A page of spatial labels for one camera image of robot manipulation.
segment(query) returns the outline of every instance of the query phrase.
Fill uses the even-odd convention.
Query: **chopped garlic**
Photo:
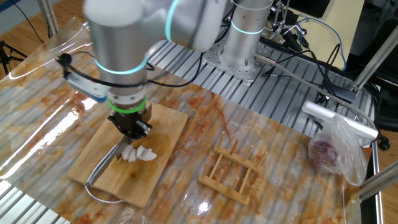
[[[129,155],[129,162],[136,161],[136,154],[137,154],[137,149],[132,149]]]
[[[138,149],[137,149],[137,157],[140,158],[144,151],[145,151],[145,147],[144,146],[138,147]]]
[[[141,157],[139,158],[142,161],[152,161],[157,157],[157,154],[152,152],[152,149],[146,149],[144,153],[142,153]]]
[[[131,152],[132,149],[133,149],[133,148],[132,148],[132,145],[127,145],[127,146],[124,148],[124,150],[123,150],[123,152],[122,152],[122,158],[123,158],[124,161],[126,161],[126,160],[129,159],[129,155],[130,155],[130,152]]]

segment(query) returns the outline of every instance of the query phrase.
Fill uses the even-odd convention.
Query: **plastic bag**
[[[325,121],[322,133],[310,141],[308,156],[320,172],[343,174],[360,186],[366,176],[366,160],[354,129],[340,116]]]

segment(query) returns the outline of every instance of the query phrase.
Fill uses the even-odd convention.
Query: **white robotic arm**
[[[146,52],[160,40],[169,40],[199,52],[213,45],[226,0],[86,0],[95,62],[101,79],[112,85],[101,89],[102,100],[114,113],[115,126],[130,139],[146,136],[150,110],[146,108]],[[92,83],[70,75],[72,86],[87,95]]]

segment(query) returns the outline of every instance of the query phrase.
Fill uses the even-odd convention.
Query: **knife handle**
[[[113,148],[97,163],[87,178],[86,184],[88,187],[92,187],[94,185],[104,170],[109,166],[112,159],[116,156],[117,151],[118,145],[114,145]]]

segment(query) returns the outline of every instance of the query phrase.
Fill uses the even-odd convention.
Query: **wooden rack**
[[[232,150],[227,150],[223,147],[221,147],[221,143],[223,142],[224,139],[224,135],[225,132],[223,131],[221,134],[221,138],[220,141],[218,143],[218,145],[214,148],[214,151],[219,154],[218,159],[216,161],[216,164],[214,165],[214,168],[211,170],[210,175],[207,176],[207,174],[209,173],[209,169],[210,169],[210,165],[206,164],[205,165],[205,170],[203,171],[202,175],[199,176],[198,181],[200,183],[203,183],[204,185],[212,188],[213,190],[218,191],[219,193],[241,203],[242,205],[249,205],[250,202],[250,198],[249,196],[254,192],[254,190],[256,189],[256,186],[252,185],[250,189],[247,189],[246,194],[243,194],[243,190],[244,187],[246,185],[246,181],[248,180],[249,174],[250,172],[255,172],[257,174],[260,173],[261,171],[261,164],[264,161],[265,157],[266,157],[266,153],[264,153],[261,158],[260,161],[258,162],[253,162],[248,160],[248,157],[250,155],[250,153],[252,152],[254,146],[250,146],[248,152],[246,153],[246,155],[244,157],[241,157],[240,155],[236,154],[236,146],[239,143],[239,140],[237,139],[232,147]],[[228,187],[224,184],[221,183],[221,179],[224,176],[225,170],[221,169],[220,170],[220,174],[217,178],[217,180],[213,179],[214,173],[217,170],[218,165],[221,162],[221,159],[225,157],[245,168],[248,168],[248,171],[246,172],[246,175],[244,176],[244,179],[242,181],[241,187],[239,188],[239,190],[235,190],[236,186],[238,185],[238,182],[240,180],[239,177],[235,178],[234,184],[231,187]]]

